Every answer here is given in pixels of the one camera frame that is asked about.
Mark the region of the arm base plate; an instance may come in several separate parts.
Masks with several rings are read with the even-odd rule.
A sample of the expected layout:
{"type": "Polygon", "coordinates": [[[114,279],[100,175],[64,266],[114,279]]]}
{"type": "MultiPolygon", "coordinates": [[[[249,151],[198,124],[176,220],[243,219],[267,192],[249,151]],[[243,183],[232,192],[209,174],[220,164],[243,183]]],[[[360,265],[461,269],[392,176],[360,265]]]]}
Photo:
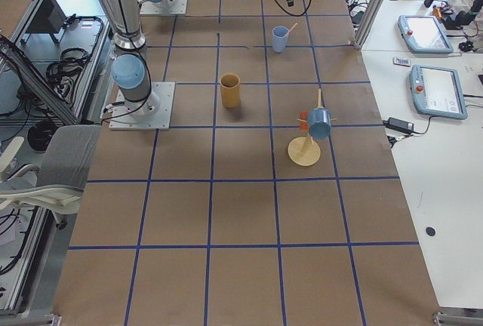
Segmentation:
{"type": "Polygon", "coordinates": [[[140,15],[144,17],[168,17],[185,15],[188,0],[141,1],[140,15]]]}
{"type": "Polygon", "coordinates": [[[167,130],[170,127],[172,107],[174,103],[176,83],[174,81],[154,81],[152,93],[146,103],[137,107],[125,102],[124,96],[118,90],[116,100],[122,105],[115,106],[109,120],[109,129],[112,131],[141,131],[141,130],[167,130]]]}

